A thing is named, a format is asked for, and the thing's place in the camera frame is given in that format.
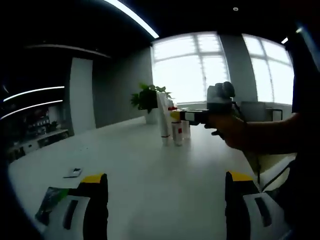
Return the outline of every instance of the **black ceiling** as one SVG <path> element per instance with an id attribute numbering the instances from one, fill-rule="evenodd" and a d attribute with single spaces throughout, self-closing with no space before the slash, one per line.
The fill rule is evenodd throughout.
<path id="1" fill-rule="evenodd" d="M 123 0 L 160 36 L 220 31 L 247 33 L 276 42 L 295 30 L 294 21 L 316 22 L 309 0 Z M 62 44 L 111 57 L 148 46 L 154 39 L 130 17 L 103 0 L 23 0 L 0 3 L 2 50 Z"/>

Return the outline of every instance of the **led strip light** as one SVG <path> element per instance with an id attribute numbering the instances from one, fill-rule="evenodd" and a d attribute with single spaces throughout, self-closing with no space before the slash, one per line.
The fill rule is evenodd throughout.
<path id="1" fill-rule="evenodd" d="M 16 110 L 16 111 L 13 111 L 13 112 L 10 112 L 9 114 L 7 115 L 4 115 L 3 117 L 0 118 L 0 120 L 12 115 L 12 114 L 15 114 L 17 112 L 20 112 L 22 110 L 26 110 L 26 109 L 30 109 L 30 108 L 33 108 L 33 107 L 37 107 L 37 106 L 41 106 L 41 105 L 46 105 L 46 104 L 54 104 L 54 103 L 59 103 L 59 102 L 62 102 L 63 100 L 57 100 L 57 101 L 48 101 L 48 102 L 44 102 L 44 103 L 40 103 L 40 104 L 36 104 L 36 105 L 32 105 L 32 106 L 27 106 L 25 108 L 21 108 L 19 110 Z"/>
<path id="2" fill-rule="evenodd" d="M 159 37 L 159 35 L 144 20 L 142 20 L 141 17 L 139 17 L 134 11 L 132 11 L 123 3 L 119 2 L 118 0 L 104 0 L 104 1 L 115 6 L 117 9 L 127 14 L 130 18 L 135 20 L 141 27 L 143 27 L 155 39 Z"/>
<path id="3" fill-rule="evenodd" d="M 288 42 L 288 38 L 287 37 L 281 41 L 282 44 L 285 44 L 286 42 Z"/>
<path id="4" fill-rule="evenodd" d="M 97 51 L 92 51 L 88 49 L 84 49 L 81 47 L 77 46 L 68 46 L 68 45 L 60 45 L 60 44 L 37 44 L 37 45 L 27 45 L 24 47 L 25 49 L 36 49 L 36 48 L 60 48 L 60 49 L 71 49 L 71 50 L 77 50 L 85 53 L 90 53 L 90 54 L 95 54 L 98 56 L 102 56 L 105 58 L 110 59 L 111 57 L 108 55 L 105 55 L 103 53 L 97 52 Z"/>
<path id="5" fill-rule="evenodd" d="M 7 97 L 7 98 L 3 99 L 3 102 L 8 101 L 9 99 L 13 99 L 15 97 L 21 96 L 23 94 L 29 94 L 29 93 L 43 91 L 43 90 L 64 89 L 64 88 L 65 88 L 65 86 L 53 86 L 53 87 L 45 87 L 45 88 L 34 89 L 34 90 L 30 90 L 30 91 L 24 91 L 24 92 L 21 92 L 21 93 L 18 93 L 16 95 L 13 95 L 13 96 L 10 96 L 10 97 Z"/>

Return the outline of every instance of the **white bottle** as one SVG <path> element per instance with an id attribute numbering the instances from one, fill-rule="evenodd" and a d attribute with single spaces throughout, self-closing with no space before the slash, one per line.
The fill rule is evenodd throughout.
<path id="1" fill-rule="evenodd" d="M 172 122 L 173 142 L 176 146 L 182 146 L 182 123 L 181 121 Z"/>

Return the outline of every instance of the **gray wall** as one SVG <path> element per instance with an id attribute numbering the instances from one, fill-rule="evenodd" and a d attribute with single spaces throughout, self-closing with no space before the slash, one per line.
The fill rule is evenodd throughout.
<path id="1" fill-rule="evenodd" d="M 69 99 L 70 112 L 75 135 L 96 128 L 93 88 L 93 61 L 88 59 L 72 59 Z"/>
<path id="2" fill-rule="evenodd" d="M 92 89 L 97 128 L 137 118 L 143 113 L 133 108 L 131 94 L 138 93 L 139 83 L 152 84 L 150 48 L 116 61 L 93 62 Z"/>

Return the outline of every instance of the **window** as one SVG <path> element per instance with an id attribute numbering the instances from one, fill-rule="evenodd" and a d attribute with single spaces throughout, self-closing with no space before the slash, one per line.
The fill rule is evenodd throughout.
<path id="1" fill-rule="evenodd" d="M 177 103 L 204 102 L 210 85 L 229 81 L 226 58 L 215 32 L 191 33 L 153 44 L 153 84 L 166 87 Z"/>
<path id="2" fill-rule="evenodd" d="M 256 36 L 243 35 L 250 54 L 258 101 L 292 105 L 294 70 L 285 48 Z"/>

